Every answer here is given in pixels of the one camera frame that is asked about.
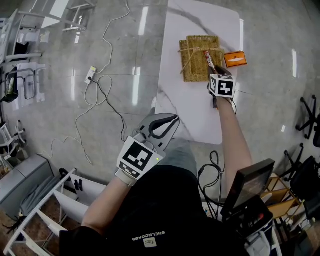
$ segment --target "white cable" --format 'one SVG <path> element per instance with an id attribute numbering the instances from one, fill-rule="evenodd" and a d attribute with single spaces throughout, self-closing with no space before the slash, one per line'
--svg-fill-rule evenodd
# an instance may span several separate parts
<path id="1" fill-rule="evenodd" d="M 97 80 L 97 83 L 98 83 L 99 80 L 100 80 L 101 78 L 103 78 L 103 77 L 108 77 L 108 78 L 110 79 L 110 88 L 109 88 L 109 90 L 108 90 L 108 93 L 106 94 L 106 96 L 108 97 L 108 96 L 109 96 L 109 93 L 110 93 L 110 90 L 111 90 L 111 88 L 112 88 L 113 81 L 112 81 L 112 78 L 111 78 L 109 75 L 105 74 L 105 75 L 102 75 L 101 77 L 99 77 L 99 79 Z M 87 93 L 88 87 L 89 87 L 89 85 L 88 85 L 88 86 L 86 87 L 86 89 L 85 89 L 84 99 L 85 99 L 85 102 L 86 102 L 88 105 L 91 106 L 91 108 L 89 108 L 86 112 L 84 112 L 84 113 L 82 113 L 81 115 L 79 115 L 79 116 L 75 119 L 75 122 L 74 122 L 74 123 L 75 123 L 75 129 L 76 129 L 77 134 L 79 134 L 79 139 L 80 139 L 80 140 L 77 139 L 76 137 L 72 137 L 72 136 L 67 136 L 63 141 L 61 141 L 61 140 L 59 140 L 59 139 L 57 139 L 57 138 L 54 138 L 54 139 L 52 140 L 52 142 L 51 142 L 51 155 L 48 154 L 45 150 L 43 150 L 42 153 L 39 153 L 39 155 L 43 155 L 43 154 L 45 153 L 49 158 L 53 158 L 53 157 L 54 157 L 54 151 L 53 151 L 54 141 L 59 141 L 59 142 L 61 142 L 61 143 L 65 143 L 66 140 L 67 140 L 68 138 L 70 138 L 70 139 L 74 139 L 76 142 L 78 142 L 78 143 L 81 145 L 81 147 L 82 147 L 82 149 L 83 149 L 83 153 L 84 153 L 84 155 L 85 155 L 85 158 L 86 158 L 87 162 L 88 162 L 90 165 L 93 165 L 90 157 L 89 157 L 88 154 L 86 153 L 85 147 L 83 146 L 82 137 L 81 137 L 81 134 L 80 134 L 79 129 L 78 129 L 77 121 L 78 121 L 78 119 L 79 119 L 80 117 L 84 116 L 86 113 L 88 113 L 88 112 L 89 112 L 90 110 L 92 110 L 94 107 L 96 107 L 96 106 L 104 103 L 107 99 L 105 98 L 104 101 L 98 103 L 99 91 L 98 91 L 98 84 L 96 84 L 96 101 L 95 101 L 95 104 L 94 104 L 94 105 L 89 104 L 89 103 L 87 102 L 87 100 L 86 100 L 86 93 Z"/>
<path id="2" fill-rule="evenodd" d="M 111 44 L 108 40 L 105 39 L 105 35 L 106 35 L 106 33 L 107 33 L 107 30 L 108 30 L 111 22 L 114 22 L 114 21 L 116 21 L 116 20 L 120 20 L 120 19 L 122 19 L 122 18 L 124 18 L 124 17 L 126 17 L 126 16 L 128 16 L 128 15 L 130 14 L 131 10 L 130 10 L 130 8 L 129 8 L 129 6 L 128 6 L 128 0 L 125 0 L 125 6 L 126 6 L 126 8 L 128 9 L 128 13 L 127 13 L 126 15 L 123 15 L 123 16 L 119 17 L 119 18 L 114 18 L 114 19 L 110 20 L 108 26 L 106 27 L 106 29 L 105 29 L 105 31 L 104 31 L 104 33 L 103 33 L 102 39 L 110 45 L 110 58 L 109 58 L 109 62 L 103 67 L 103 69 L 101 69 L 100 72 L 95 72 L 95 74 L 100 74 L 101 72 L 103 72 L 103 71 L 105 70 L 105 68 L 106 68 L 107 66 L 109 66 L 110 63 L 111 63 L 112 53 L 113 53 L 113 51 L 114 51 L 114 48 L 113 48 L 112 44 Z"/>

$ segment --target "white rack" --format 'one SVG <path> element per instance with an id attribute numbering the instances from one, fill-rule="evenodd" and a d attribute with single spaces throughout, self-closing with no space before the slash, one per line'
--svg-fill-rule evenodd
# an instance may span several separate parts
<path id="1" fill-rule="evenodd" d="M 12 246 L 14 244 L 26 244 L 35 254 L 40 256 L 50 256 L 51 254 L 44 247 L 39 246 L 38 243 L 48 242 L 52 235 L 59 237 L 60 231 L 66 231 L 66 229 L 61 226 L 61 223 L 66 219 L 63 217 L 63 212 L 65 212 L 66 216 L 70 217 L 76 222 L 82 222 L 87 209 L 101 194 L 106 186 L 79 177 L 73 174 L 75 171 L 76 169 L 72 169 L 68 175 L 66 175 L 27 216 L 27 218 L 23 221 L 6 245 L 3 251 L 5 255 L 15 256 L 14 252 L 12 251 Z M 81 184 L 80 186 L 73 187 L 76 191 L 76 195 L 64 189 L 64 184 L 69 178 L 72 180 L 72 185 L 75 183 Z M 56 223 L 41 211 L 41 207 L 52 195 L 55 195 L 56 199 L 61 205 L 59 223 Z M 47 240 L 33 241 L 24 231 L 28 223 L 35 215 L 39 215 L 43 222 L 51 230 L 51 234 Z M 20 234 L 24 236 L 24 241 L 16 241 Z"/>

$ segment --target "person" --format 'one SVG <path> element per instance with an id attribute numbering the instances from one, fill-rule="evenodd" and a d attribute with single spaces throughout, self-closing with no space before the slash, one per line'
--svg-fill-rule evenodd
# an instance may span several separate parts
<path id="1" fill-rule="evenodd" d="M 252 158 L 230 102 L 218 97 L 226 186 Z M 166 158 L 133 187 L 114 177 L 84 215 L 81 227 L 60 232 L 60 255 L 208 252 L 246 255 L 234 230 L 207 217 L 197 164 L 187 143 L 173 140 Z"/>

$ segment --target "orange box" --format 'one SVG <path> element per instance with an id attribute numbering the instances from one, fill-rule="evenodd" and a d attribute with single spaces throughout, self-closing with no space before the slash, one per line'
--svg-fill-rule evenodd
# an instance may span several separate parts
<path id="1" fill-rule="evenodd" d="M 246 65 L 247 60 L 243 51 L 228 52 L 224 55 L 224 61 L 227 68 Z"/>

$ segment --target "marble table top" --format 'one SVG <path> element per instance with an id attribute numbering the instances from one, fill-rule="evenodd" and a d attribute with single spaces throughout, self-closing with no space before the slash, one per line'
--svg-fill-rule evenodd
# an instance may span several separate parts
<path id="1" fill-rule="evenodd" d="M 187 36 L 218 36 L 226 52 L 239 51 L 240 17 L 235 11 L 192 1 L 169 0 L 165 21 L 162 57 L 155 113 L 180 117 L 174 138 L 208 144 L 221 144 L 218 110 L 213 108 L 207 82 L 184 82 L 179 41 Z M 236 78 L 237 67 L 229 68 Z"/>

